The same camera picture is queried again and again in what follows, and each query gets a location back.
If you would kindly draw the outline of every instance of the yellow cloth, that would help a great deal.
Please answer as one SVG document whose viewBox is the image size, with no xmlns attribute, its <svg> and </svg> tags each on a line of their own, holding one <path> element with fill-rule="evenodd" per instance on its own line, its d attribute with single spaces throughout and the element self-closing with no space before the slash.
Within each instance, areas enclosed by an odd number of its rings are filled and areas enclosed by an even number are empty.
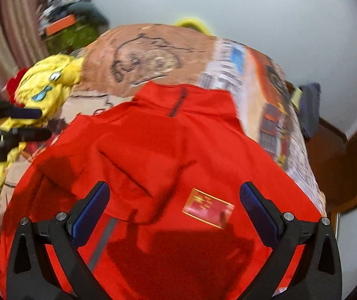
<svg viewBox="0 0 357 300">
<path fill-rule="evenodd" d="M 23 126 L 43 126 L 70 96 L 73 85 L 80 81 L 83 59 L 75 59 L 67 55 L 53 55 L 36 63 L 23 76 L 17 87 L 15 98 L 26 108 L 40 108 L 41 119 L 8 118 L 0 129 Z M 15 162 L 26 143 L 12 149 L 7 162 L 0 162 L 0 191 L 6 179 L 6 170 Z"/>
</svg>

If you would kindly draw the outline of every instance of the striped curtain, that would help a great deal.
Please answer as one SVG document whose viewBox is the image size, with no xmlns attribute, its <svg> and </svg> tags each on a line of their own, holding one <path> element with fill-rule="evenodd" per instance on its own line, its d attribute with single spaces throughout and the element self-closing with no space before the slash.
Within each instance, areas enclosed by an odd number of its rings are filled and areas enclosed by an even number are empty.
<svg viewBox="0 0 357 300">
<path fill-rule="evenodd" d="M 9 78 L 48 56 L 38 35 L 38 16 L 48 0 L 0 0 L 0 99 Z"/>
</svg>

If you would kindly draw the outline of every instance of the gray cloth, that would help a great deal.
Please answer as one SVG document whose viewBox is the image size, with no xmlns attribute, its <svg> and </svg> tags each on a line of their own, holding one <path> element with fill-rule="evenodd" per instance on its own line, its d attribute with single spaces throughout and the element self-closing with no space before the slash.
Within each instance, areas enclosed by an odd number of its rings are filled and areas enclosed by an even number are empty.
<svg viewBox="0 0 357 300">
<path fill-rule="evenodd" d="M 298 112 L 299 125 L 302 135 L 310 139 L 319 127 L 320 84 L 312 83 L 299 88 L 302 90 Z"/>
<path fill-rule="evenodd" d="M 108 25 L 108 20 L 91 2 L 76 2 L 68 7 L 68 12 L 75 16 L 85 16 L 88 22 L 97 26 Z"/>
</svg>

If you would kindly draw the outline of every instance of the bed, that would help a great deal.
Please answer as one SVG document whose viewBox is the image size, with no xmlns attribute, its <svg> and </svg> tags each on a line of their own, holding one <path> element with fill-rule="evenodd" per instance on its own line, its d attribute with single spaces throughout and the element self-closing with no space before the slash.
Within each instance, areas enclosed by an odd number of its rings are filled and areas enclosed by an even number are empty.
<svg viewBox="0 0 357 300">
<path fill-rule="evenodd" d="M 81 82 L 48 123 L 52 138 L 28 144 L 7 172 L 0 195 L 0 227 L 30 163 L 78 113 L 94 115 L 131 100 L 149 80 L 230 91 L 244 134 L 257 141 L 325 215 L 324 194 L 308 162 L 285 74 L 266 55 L 191 29 L 137 24 L 107 31 L 77 57 L 85 57 Z"/>
</svg>

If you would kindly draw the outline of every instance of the red cloth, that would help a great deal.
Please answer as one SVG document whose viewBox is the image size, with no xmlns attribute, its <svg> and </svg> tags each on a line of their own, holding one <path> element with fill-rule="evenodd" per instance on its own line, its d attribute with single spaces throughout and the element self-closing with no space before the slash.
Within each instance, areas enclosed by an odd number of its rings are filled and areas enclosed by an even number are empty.
<svg viewBox="0 0 357 300">
<path fill-rule="evenodd" d="M 14 97 L 14 94 L 17 90 L 17 87 L 20 84 L 20 81 L 23 79 L 23 76 L 26 74 L 26 72 L 28 71 L 28 68 L 23 68 L 21 70 L 19 70 L 19 72 L 16 74 L 15 77 L 10 78 L 7 82 L 6 82 L 6 91 L 8 92 L 9 95 L 9 101 L 16 106 L 20 106 L 20 107 L 24 107 L 23 104 L 18 103 Z"/>
<path fill-rule="evenodd" d="M 169 117 L 179 100 L 175 117 Z M 281 211 L 301 220 L 320 218 L 298 186 L 244 135 L 228 92 L 148 83 L 131 102 L 77 116 L 27 170 L 1 230 L 3 294 L 19 219 L 45 220 L 69 211 L 99 180 L 109 184 L 111 200 L 79 252 L 89 260 L 110 216 L 125 220 L 94 270 L 115 300 L 236 299 L 270 254 L 240 203 L 245 181 Z M 193 188 L 234 205 L 224 230 L 182 212 Z M 288 285 L 301 251 L 280 286 Z M 52 250 L 50 257 L 69 289 Z"/>
</svg>

